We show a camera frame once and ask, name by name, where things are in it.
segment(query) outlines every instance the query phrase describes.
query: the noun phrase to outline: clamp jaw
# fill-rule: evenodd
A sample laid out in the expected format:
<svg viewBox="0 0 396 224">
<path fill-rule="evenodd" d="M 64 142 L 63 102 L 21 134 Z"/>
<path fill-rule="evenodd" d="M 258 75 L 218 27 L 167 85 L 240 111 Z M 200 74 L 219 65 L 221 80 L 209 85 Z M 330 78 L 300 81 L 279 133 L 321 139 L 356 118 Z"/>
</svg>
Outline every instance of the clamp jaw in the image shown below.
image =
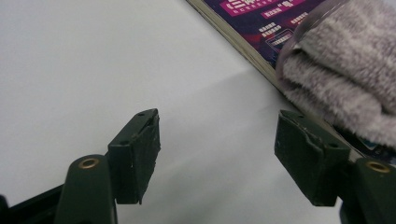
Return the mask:
<svg viewBox="0 0 396 224">
<path fill-rule="evenodd" d="M 0 197 L 0 223 L 117 222 L 117 203 L 142 203 L 160 151 L 157 109 L 136 114 L 108 145 L 105 156 L 74 161 L 62 186 L 11 208 Z"/>
<path fill-rule="evenodd" d="M 275 154 L 315 206 L 343 200 L 344 224 L 396 220 L 396 169 L 370 158 L 350 161 L 351 147 L 296 113 L 280 111 Z"/>
</svg>

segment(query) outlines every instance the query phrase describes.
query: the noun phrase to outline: cloth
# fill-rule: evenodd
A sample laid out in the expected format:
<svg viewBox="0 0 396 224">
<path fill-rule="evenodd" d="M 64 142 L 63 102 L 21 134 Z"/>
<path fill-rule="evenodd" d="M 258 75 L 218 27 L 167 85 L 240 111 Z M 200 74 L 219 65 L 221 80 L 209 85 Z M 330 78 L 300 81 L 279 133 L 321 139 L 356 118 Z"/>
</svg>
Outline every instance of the cloth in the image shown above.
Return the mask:
<svg viewBox="0 0 396 224">
<path fill-rule="evenodd" d="M 330 124 L 396 148 L 394 18 L 379 0 L 322 3 L 280 53 L 285 95 Z"/>
</svg>

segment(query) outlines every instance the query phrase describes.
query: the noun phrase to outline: white surface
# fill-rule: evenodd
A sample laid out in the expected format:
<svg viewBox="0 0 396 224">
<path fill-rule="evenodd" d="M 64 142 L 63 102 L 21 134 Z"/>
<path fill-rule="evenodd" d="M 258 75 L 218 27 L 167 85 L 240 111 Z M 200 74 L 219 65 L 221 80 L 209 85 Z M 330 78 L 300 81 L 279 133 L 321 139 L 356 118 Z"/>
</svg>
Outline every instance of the white surface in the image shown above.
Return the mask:
<svg viewBox="0 0 396 224">
<path fill-rule="evenodd" d="M 2 1 L 0 193 L 64 182 L 136 113 L 160 111 L 143 204 L 119 223 L 339 223 L 274 156 L 290 105 L 183 0 Z"/>
</svg>

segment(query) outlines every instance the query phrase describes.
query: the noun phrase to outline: purple book cover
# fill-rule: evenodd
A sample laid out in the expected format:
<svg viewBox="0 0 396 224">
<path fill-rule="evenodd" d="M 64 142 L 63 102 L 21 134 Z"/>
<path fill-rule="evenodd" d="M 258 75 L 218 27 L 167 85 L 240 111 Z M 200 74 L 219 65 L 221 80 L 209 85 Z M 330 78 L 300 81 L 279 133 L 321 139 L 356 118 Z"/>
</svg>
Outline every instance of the purple book cover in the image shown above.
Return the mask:
<svg viewBox="0 0 396 224">
<path fill-rule="evenodd" d="M 274 68 L 308 12 L 324 0 L 204 0 Z"/>
</svg>

